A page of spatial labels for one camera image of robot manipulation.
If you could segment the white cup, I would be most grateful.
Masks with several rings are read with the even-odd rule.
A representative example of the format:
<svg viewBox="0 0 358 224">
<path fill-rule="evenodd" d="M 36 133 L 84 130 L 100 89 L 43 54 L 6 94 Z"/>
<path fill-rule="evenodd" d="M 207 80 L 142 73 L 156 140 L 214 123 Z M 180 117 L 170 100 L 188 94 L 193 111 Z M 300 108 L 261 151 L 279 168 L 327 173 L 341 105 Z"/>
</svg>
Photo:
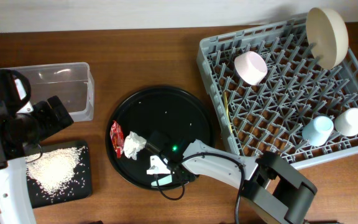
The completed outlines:
<svg viewBox="0 0 358 224">
<path fill-rule="evenodd" d="M 355 136 L 358 134 L 358 108 L 349 108 L 340 114 L 334 121 L 337 132 L 343 136 Z"/>
</svg>

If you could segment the spilled rice grains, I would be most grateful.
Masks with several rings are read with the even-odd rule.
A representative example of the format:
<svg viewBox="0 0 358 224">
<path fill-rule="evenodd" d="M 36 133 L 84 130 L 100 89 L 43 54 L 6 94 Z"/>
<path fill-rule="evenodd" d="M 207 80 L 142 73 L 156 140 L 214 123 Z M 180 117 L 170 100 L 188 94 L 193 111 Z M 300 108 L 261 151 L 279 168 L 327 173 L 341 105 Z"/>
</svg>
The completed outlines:
<svg viewBox="0 0 358 224">
<path fill-rule="evenodd" d="M 28 179 L 40 187 L 36 195 L 52 203 L 79 196 L 89 183 L 84 177 L 89 171 L 85 164 L 87 152 L 86 146 L 80 146 L 25 157 Z"/>
</svg>

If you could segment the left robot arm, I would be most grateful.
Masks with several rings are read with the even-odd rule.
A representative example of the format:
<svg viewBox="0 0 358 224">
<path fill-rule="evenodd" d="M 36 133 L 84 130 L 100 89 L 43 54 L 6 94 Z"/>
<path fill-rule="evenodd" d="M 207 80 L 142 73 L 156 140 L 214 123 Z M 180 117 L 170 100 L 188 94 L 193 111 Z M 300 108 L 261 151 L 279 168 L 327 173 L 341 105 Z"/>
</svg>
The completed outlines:
<svg viewBox="0 0 358 224">
<path fill-rule="evenodd" d="M 0 69 L 0 223 L 35 223 L 25 157 L 42 152 L 40 141 L 73 124 L 57 96 L 20 113 L 30 97 L 31 86 L 23 74 Z"/>
</svg>

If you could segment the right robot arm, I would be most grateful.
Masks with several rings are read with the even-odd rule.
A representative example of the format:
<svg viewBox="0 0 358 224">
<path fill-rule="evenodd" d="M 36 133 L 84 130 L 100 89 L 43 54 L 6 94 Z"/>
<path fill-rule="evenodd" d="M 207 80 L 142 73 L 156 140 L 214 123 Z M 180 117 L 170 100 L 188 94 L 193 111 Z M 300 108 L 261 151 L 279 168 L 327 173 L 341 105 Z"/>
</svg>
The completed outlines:
<svg viewBox="0 0 358 224">
<path fill-rule="evenodd" d="M 247 157 L 215 149 L 200 140 L 162 149 L 170 170 L 205 175 L 238 190 L 265 223 L 303 223 L 316 186 L 274 152 Z"/>
</svg>

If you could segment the red snack wrapper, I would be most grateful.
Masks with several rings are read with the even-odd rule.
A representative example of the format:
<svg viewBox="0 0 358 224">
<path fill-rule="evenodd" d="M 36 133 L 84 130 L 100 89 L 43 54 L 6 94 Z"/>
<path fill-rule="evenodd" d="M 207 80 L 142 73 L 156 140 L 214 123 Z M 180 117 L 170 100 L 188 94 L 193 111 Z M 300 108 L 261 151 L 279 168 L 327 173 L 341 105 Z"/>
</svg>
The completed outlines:
<svg viewBox="0 0 358 224">
<path fill-rule="evenodd" d="M 116 157 L 120 159 L 122 153 L 124 152 L 124 134 L 117 121 L 113 121 L 109 135 L 112 146 L 116 152 Z"/>
</svg>

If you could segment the light blue cup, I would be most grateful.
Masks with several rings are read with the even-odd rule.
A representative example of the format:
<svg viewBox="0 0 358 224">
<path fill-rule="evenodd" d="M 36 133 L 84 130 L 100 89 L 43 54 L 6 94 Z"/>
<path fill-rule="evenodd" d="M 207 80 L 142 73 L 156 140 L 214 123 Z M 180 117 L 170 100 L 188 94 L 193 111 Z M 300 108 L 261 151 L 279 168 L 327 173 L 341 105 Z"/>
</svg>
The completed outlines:
<svg viewBox="0 0 358 224">
<path fill-rule="evenodd" d="M 327 116 L 312 119 L 302 130 L 302 137 L 312 146 L 322 146 L 326 143 L 334 129 L 334 123 Z"/>
</svg>

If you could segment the white tissue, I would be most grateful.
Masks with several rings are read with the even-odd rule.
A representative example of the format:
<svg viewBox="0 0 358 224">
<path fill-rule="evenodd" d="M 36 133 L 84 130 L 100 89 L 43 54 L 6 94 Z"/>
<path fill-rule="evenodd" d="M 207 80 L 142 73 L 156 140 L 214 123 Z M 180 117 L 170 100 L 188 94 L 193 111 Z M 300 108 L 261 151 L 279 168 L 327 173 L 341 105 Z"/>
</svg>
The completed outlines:
<svg viewBox="0 0 358 224">
<path fill-rule="evenodd" d="M 137 153 L 146 145 L 147 140 L 135 132 L 130 132 L 124 140 L 124 154 L 128 159 L 137 160 Z"/>
</svg>

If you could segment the round black serving tray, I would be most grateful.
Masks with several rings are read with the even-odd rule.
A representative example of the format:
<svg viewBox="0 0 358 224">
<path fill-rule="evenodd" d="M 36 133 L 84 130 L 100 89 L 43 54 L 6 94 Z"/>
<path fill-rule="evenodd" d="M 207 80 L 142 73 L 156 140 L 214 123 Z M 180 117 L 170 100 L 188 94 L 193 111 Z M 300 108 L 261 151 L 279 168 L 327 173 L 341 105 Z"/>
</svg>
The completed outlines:
<svg viewBox="0 0 358 224">
<path fill-rule="evenodd" d="M 155 190 L 150 168 L 152 153 L 142 149 L 136 159 L 117 157 L 110 130 L 117 122 L 127 136 L 135 132 L 163 151 L 174 161 L 180 161 L 184 150 L 196 139 L 214 147 L 215 128 L 202 102 L 185 90 L 173 86 L 144 88 L 126 98 L 111 115 L 106 127 L 106 152 L 114 169 L 131 184 Z"/>
</svg>

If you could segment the black rectangular tray bin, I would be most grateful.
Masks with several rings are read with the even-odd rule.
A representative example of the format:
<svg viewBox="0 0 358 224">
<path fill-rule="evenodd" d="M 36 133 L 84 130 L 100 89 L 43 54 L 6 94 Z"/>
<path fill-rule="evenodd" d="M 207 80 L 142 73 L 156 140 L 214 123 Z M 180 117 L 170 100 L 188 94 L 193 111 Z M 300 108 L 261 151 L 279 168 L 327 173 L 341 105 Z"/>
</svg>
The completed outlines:
<svg viewBox="0 0 358 224">
<path fill-rule="evenodd" d="M 90 152 L 84 140 L 42 146 L 25 157 L 32 208 L 70 202 L 93 193 Z"/>
</svg>

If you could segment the light blue plastic spoon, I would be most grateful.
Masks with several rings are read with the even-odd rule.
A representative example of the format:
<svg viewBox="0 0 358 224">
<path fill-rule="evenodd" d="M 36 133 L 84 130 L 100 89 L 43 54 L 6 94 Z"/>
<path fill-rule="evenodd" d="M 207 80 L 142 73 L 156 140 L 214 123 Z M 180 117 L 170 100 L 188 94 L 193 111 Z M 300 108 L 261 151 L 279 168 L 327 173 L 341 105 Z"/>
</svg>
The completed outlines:
<svg viewBox="0 0 358 224">
<path fill-rule="evenodd" d="M 152 187 L 156 187 L 157 183 L 159 184 L 160 187 L 165 186 L 165 185 L 169 185 L 172 183 L 172 176 L 168 175 L 165 177 L 158 177 L 157 180 L 153 181 L 151 183 Z"/>
</svg>

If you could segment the clear plastic bin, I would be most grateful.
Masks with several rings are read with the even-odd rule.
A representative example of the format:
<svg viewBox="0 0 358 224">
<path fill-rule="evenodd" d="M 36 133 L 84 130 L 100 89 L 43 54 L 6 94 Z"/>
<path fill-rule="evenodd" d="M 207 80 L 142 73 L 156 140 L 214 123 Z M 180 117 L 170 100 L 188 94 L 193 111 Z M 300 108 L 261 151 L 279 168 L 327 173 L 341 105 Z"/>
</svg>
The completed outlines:
<svg viewBox="0 0 358 224">
<path fill-rule="evenodd" d="M 30 113 L 34 105 L 52 96 L 59 97 L 74 122 L 91 121 L 94 115 L 94 79 L 86 62 L 12 67 L 31 85 L 31 98 L 19 110 Z"/>
</svg>

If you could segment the yellow plastic knife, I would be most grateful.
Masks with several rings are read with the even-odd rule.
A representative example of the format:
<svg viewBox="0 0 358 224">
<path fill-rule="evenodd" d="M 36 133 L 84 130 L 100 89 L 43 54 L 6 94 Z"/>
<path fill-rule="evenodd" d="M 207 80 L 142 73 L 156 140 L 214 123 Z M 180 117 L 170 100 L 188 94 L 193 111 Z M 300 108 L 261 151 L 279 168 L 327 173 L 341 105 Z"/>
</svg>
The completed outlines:
<svg viewBox="0 0 358 224">
<path fill-rule="evenodd" d="M 232 127 L 231 127 L 231 120 L 230 120 L 230 115 L 229 115 L 229 107 L 228 107 L 227 92 L 226 91 L 223 91 L 223 100 L 224 100 L 224 109 L 225 109 L 225 113 L 226 113 L 226 118 L 228 120 L 229 130 L 230 130 L 230 133 L 232 133 Z"/>
</svg>

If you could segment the large beige bowl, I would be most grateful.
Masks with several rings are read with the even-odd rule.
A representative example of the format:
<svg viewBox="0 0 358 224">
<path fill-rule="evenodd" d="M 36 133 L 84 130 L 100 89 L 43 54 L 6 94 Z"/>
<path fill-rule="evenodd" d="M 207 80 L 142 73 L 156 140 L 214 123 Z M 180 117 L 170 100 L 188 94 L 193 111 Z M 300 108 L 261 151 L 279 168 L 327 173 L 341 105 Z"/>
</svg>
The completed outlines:
<svg viewBox="0 0 358 224">
<path fill-rule="evenodd" d="M 346 57 L 349 48 L 347 27 L 341 15 L 329 8 L 314 7 L 306 17 L 306 36 L 318 65 L 330 70 Z"/>
</svg>

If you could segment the small pink bowl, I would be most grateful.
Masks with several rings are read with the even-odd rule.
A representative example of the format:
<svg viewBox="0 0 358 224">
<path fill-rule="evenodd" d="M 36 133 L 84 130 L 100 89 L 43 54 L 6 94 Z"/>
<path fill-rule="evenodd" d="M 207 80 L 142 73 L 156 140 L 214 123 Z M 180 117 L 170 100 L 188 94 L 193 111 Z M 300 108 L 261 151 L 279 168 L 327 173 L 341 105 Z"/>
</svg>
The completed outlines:
<svg viewBox="0 0 358 224">
<path fill-rule="evenodd" d="M 238 75 L 250 85 L 258 85 L 268 72 L 265 60 L 254 51 L 236 57 L 234 66 Z"/>
</svg>

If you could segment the grey dishwasher rack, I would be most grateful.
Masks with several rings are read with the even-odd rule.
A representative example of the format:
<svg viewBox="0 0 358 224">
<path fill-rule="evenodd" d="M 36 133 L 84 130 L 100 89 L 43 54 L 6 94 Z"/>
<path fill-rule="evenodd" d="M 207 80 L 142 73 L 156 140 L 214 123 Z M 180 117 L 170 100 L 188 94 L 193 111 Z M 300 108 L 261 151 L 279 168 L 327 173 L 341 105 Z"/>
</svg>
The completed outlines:
<svg viewBox="0 0 358 224">
<path fill-rule="evenodd" d="M 297 169 L 358 154 L 358 134 L 333 131 L 322 146 L 302 137 L 318 116 L 337 118 L 358 108 L 358 61 L 352 52 L 325 70 L 311 53 L 303 16 L 202 39 L 197 64 L 221 127 L 227 152 L 261 156 L 276 152 Z M 255 86 L 242 80 L 234 59 L 254 51 L 268 72 Z M 232 133 L 224 109 L 227 92 Z"/>
</svg>

